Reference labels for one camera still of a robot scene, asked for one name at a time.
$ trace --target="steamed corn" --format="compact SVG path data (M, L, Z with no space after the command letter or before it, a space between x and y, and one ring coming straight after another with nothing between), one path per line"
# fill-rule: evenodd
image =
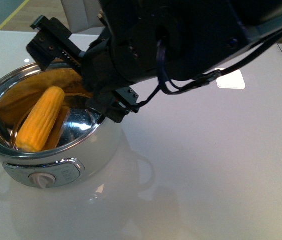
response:
M26 152L39 152L55 123L64 100L60 87L48 88L24 121L16 136L16 147Z
M31 75L4 93L0 98L0 119L8 125L17 125L28 111L28 106L33 106L50 86L64 89L65 94L92 96L84 90L82 78L74 70L56 68Z

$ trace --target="white table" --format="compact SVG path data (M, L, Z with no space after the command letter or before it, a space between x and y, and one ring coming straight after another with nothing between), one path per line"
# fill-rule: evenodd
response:
M0 31L0 78L31 59L33 36ZM94 36L71 39L86 50ZM160 93L126 116L87 181L40 190L0 166L0 239L282 240L282 53L241 71L245 89ZM133 89L146 98L155 85Z

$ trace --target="metal plate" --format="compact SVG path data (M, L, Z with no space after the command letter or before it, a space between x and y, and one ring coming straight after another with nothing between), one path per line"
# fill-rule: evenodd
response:
M29 175L33 173L53 175L55 183L50 186L50 188L53 188L75 181L84 170L84 166L76 158L62 159L44 165L13 165L5 162L3 168L15 181L34 188L37 186L29 181Z

